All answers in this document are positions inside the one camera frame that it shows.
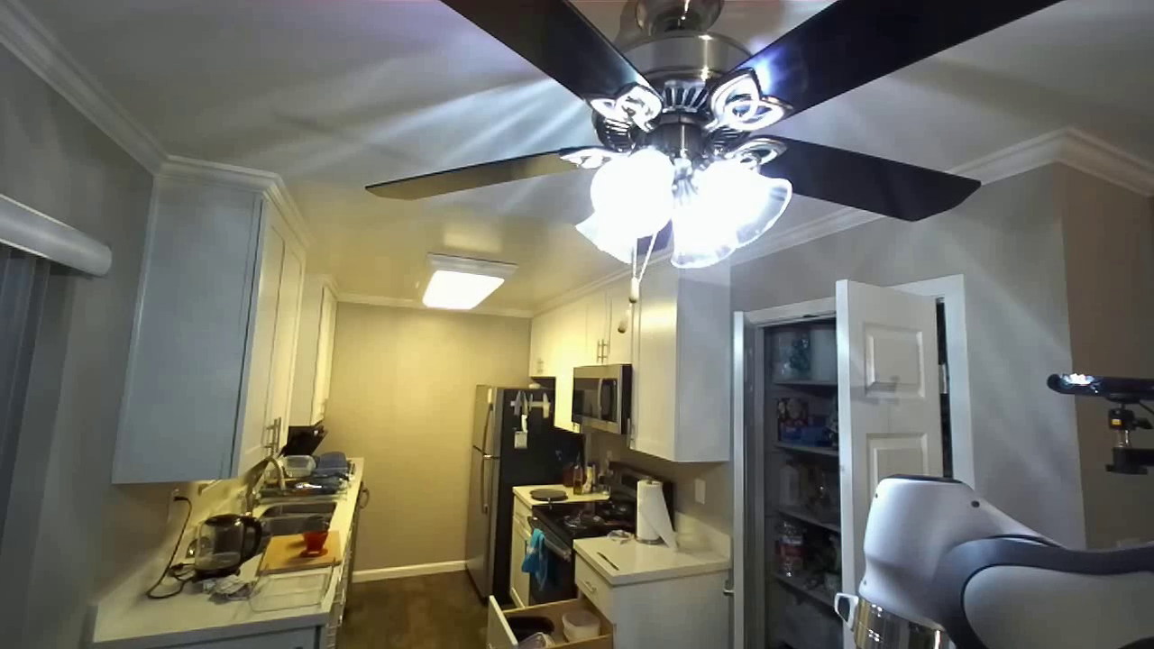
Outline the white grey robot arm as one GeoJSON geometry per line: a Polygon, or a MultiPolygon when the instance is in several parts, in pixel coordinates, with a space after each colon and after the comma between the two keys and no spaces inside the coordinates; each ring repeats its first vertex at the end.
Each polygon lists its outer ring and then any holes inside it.
{"type": "Polygon", "coordinates": [[[1154,649],[1149,543],[1057,543],[958,478],[881,478],[863,557],[835,593],[856,649],[1154,649]]]}

